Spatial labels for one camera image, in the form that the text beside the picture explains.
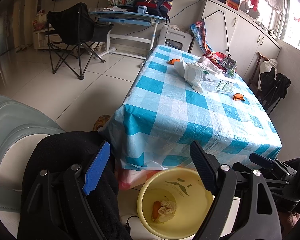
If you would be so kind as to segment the person's right hand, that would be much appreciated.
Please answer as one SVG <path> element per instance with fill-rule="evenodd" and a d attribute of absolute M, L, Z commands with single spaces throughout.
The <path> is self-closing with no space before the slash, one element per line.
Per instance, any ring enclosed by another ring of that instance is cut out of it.
<path fill-rule="evenodd" d="M 282 238 L 288 235 L 288 233 L 292 230 L 294 225 L 298 222 L 300 219 L 299 213 L 285 213 L 285 212 L 278 212 L 280 224 L 281 224 L 281 232 L 282 232 Z"/>

